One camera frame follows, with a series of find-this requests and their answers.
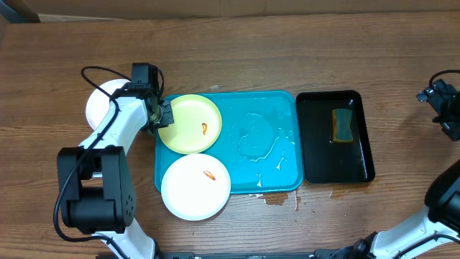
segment food stain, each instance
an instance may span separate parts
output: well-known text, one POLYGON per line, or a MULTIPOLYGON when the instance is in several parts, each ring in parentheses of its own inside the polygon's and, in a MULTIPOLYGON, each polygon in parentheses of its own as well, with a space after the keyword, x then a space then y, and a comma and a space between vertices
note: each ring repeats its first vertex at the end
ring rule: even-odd
POLYGON ((288 193, 264 194, 257 198, 264 199, 266 205, 281 206, 285 203, 285 200, 288 199, 288 193))
POLYGON ((206 130, 208 130, 208 125, 206 123, 201 124, 203 126, 203 135, 206 135, 206 130))
POLYGON ((203 173, 208 176, 212 181, 215 181, 216 178, 213 176, 213 174, 210 171, 203 171, 203 173))

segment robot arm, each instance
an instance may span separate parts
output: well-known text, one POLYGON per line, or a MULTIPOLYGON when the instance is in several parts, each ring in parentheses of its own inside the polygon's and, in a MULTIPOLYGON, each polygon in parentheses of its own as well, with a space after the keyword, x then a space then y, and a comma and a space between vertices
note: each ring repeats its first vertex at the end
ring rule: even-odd
MULTIPOLYGON (((78 147, 65 147, 57 155, 60 190, 70 176, 60 201, 61 214, 67 227, 76 227, 83 234, 109 237, 129 258, 155 257, 155 243, 146 236, 134 218, 136 195, 127 165, 126 154, 140 130, 152 135, 158 127, 173 123, 169 101, 160 101, 158 73, 153 65, 135 63, 132 82, 126 83, 112 95, 119 106, 116 118, 102 139, 88 150, 94 140, 110 123, 116 105, 96 130, 78 147), (86 159, 77 171, 71 168, 82 154, 86 159), (81 181, 103 178, 103 186, 83 186, 81 181)), ((108 244, 117 257, 121 255, 108 244)))
POLYGON ((460 160, 425 195, 425 207, 398 226, 358 240, 348 259, 414 258, 448 242, 460 243, 460 160))

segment sponge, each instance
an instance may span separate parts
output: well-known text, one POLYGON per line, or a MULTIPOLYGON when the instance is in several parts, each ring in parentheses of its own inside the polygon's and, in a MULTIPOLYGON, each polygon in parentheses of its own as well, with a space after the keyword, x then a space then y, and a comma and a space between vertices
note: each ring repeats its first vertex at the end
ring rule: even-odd
POLYGON ((353 142, 353 134, 350 127, 352 115, 353 111, 350 109, 332 110, 332 142, 353 142))

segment yellow plate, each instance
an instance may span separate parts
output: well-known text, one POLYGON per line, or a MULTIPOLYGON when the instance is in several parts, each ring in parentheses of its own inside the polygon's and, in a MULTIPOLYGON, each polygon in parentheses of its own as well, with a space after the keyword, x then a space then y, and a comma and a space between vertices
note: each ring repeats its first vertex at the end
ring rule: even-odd
POLYGON ((222 117, 217 106, 196 94, 171 101, 174 123, 158 129, 163 143, 180 154, 199 153, 212 146, 221 133, 222 117))

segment water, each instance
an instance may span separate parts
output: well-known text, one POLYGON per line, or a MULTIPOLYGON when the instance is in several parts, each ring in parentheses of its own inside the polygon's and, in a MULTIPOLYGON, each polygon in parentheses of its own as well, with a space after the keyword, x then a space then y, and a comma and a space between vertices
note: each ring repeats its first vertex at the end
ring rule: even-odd
POLYGON ((268 114, 247 112, 239 123, 238 153, 253 163, 266 160, 263 165, 258 166, 259 169, 255 173, 258 177, 256 184, 258 187, 262 187, 262 178, 270 174, 268 172, 270 168, 280 173, 282 162, 288 161, 285 157, 286 148, 295 145, 293 131, 283 128, 283 125, 290 124, 289 119, 291 118, 282 112, 272 111, 268 114))

